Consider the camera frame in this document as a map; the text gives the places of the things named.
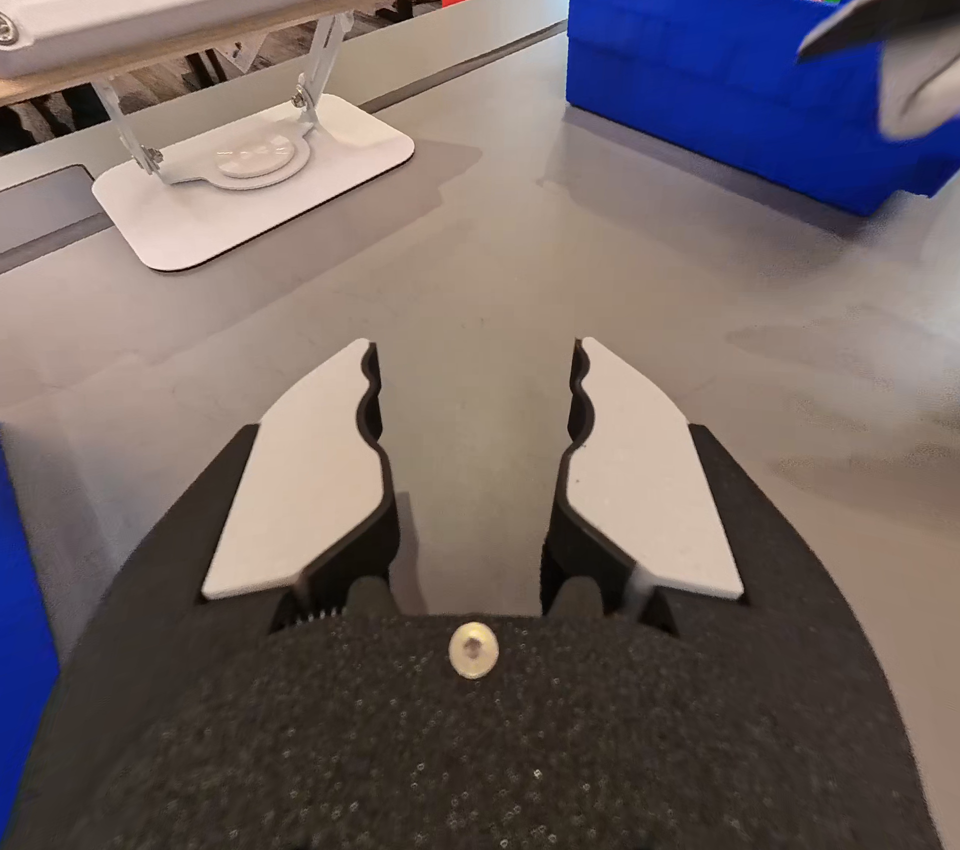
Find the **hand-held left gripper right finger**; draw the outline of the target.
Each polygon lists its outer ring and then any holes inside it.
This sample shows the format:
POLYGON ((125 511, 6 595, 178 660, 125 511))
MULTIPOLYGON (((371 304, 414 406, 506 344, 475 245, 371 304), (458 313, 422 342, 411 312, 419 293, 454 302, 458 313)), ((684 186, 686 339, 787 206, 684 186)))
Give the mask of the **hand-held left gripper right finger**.
POLYGON ((567 422, 540 565, 544 614, 568 580, 602 612, 641 616, 654 593, 736 602, 746 589, 690 423, 599 340, 576 340, 567 422))

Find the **white wooden document stand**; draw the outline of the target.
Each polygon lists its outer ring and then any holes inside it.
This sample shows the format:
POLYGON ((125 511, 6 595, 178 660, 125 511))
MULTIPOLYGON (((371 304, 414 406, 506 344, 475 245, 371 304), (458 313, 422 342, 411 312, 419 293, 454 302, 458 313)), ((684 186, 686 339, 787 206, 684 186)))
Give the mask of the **white wooden document stand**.
POLYGON ((2 106, 90 85, 125 160, 90 171, 92 196, 146 267, 195 268, 406 163, 413 141, 326 88, 353 10, 373 0, 1 0, 2 106), (170 56, 314 19, 285 100, 243 103, 210 129, 150 143, 116 80, 170 56))

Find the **blue plastic bin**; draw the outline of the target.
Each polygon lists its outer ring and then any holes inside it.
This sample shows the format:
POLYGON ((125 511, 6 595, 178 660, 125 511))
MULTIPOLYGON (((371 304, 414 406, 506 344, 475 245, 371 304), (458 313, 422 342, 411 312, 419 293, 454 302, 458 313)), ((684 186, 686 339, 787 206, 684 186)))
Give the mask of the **blue plastic bin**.
POLYGON ((60 675, 18 494, 1 451, 1 834, 60 675))
POLYGON ((913 141, 881 135, 878 46, 796 61, 838 4, 569 2, 576 107, 859 216, 896 191, 935 196, 958 172, 958 120, 913 141))

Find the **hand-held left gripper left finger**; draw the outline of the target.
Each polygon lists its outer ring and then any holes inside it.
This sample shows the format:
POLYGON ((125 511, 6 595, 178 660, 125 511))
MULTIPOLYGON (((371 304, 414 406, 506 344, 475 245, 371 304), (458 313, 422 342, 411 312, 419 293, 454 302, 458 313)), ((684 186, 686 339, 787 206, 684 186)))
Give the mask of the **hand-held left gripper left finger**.
POLYGON ((202 597, 286 590, 305 614, 344 607, 356 580, 389 580, 401 527, 380 445, 377 346, 357 339, 261 417, 202 597))

